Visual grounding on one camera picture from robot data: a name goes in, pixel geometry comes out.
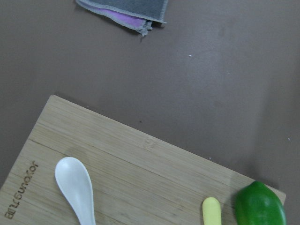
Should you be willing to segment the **purple cloth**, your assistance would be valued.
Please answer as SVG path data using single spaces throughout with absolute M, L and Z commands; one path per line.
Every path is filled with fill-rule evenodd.
M 104 9 L 104 8 L 97 8 L 93 7 L 91 12 L 106 16 L 113 20 L 114 22 L 130 28 L 132 30 L 151 30 L 152 29 L 152 22 L 149 22 L 146 19 L 142 19 L 140 17 L 135 17 L 123 13 L 119 13 L 113 10 Z

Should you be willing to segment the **white ceramic spoon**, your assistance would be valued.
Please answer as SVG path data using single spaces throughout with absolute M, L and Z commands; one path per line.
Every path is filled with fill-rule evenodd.
M 93 189 L 84 164 L 74 157 L 62 158 L 55 167 L 55 179 L 81 225 L 95 225 Z

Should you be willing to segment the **green lime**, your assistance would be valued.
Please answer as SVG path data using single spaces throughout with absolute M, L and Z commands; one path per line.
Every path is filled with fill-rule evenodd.
M 254 181 L 235 197 L 234 212 L 239 225 L 286 225 L 284 207 L 266 185 Z

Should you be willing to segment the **grey folded cloth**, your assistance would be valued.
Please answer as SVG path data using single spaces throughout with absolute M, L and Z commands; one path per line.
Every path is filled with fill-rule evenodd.
M 76 3 L 88 11 L 91 11 L 93 7 L 104 8 L 140 17 L 152 23 L 166 24 L 165 11 L 168 4 L 167 0 L 77 0 Z M 136 32 L 146 36 L 148 31 L 139 30 Z

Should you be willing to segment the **bamboo cutting board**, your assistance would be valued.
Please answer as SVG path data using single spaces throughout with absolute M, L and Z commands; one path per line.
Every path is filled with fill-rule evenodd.
M 217 198 L 236 224 L 234 196 L 253 180 L 52 95 L 0 190 L 3 225 L 77 225 L 54 170 L 64 157 L 88 170 L 99 225 L 201 225 Z

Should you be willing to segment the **yellow plastic knife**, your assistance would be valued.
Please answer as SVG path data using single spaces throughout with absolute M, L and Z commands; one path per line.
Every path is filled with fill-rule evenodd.
M 204 225 L 221 225 L 221 205 L 214 197 L 206 198 L 202 203 L 202 215 Z

